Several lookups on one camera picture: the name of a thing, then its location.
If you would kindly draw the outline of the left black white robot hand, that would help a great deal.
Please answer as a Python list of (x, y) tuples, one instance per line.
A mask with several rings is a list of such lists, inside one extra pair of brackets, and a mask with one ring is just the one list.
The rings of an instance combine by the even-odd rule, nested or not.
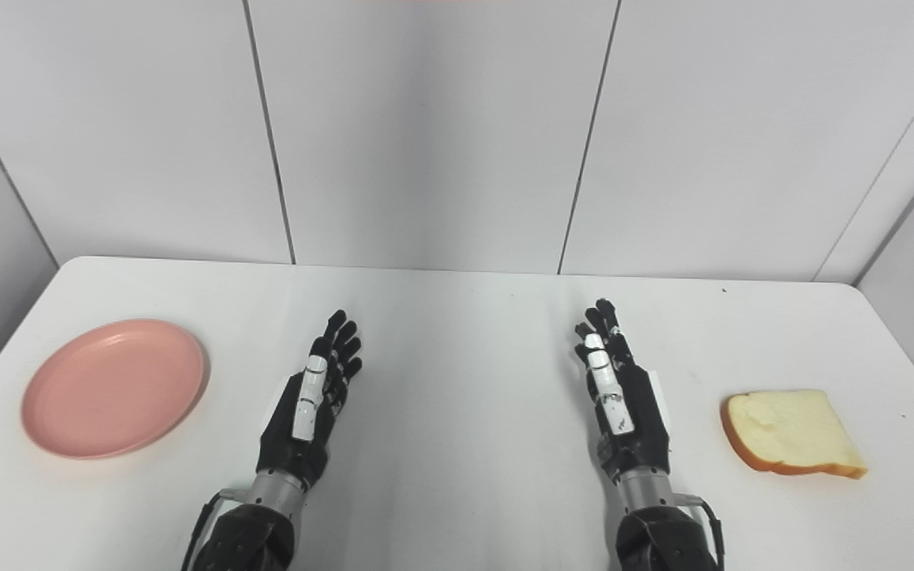
[(305, 368), (290, 376), (259, 441), (257, 473), (285, 473), (309, 490), (328, 464), (328, 441), (351, 381), (363, 368), (358, 324), (344, 310), (328, 319)]

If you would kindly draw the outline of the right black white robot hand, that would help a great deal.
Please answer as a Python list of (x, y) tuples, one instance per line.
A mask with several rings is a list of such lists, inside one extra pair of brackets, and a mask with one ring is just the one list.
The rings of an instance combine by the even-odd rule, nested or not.
[(596, 455), (612, 481), (628, 471), (670, 474), (670, 433), (651, 376), (635, 361), (616, 307), (605, 297), (584, 313), (574, 353), (586, 369), (586, 390), (599, 429)]

